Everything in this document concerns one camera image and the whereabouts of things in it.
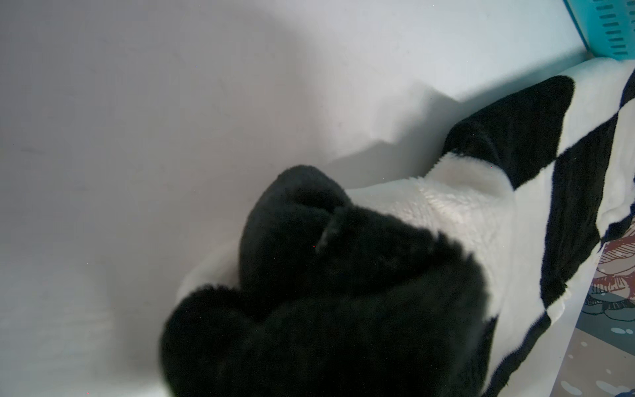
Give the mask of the teal plastic basket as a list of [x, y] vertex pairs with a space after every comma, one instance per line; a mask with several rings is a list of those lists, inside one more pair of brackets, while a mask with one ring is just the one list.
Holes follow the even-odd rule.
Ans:
[[634, 60], [634, 0], [567, 0], [589, 52], [595, 57]]

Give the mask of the black white checkered pillowcase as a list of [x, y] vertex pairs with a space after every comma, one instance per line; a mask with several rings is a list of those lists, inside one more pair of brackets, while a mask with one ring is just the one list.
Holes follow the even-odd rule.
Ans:
[[180, 288], [173, 396], [496, 396], [634, 215], [634, 64], [596, 58], [458, 122], [421, 177], [281, 173]]

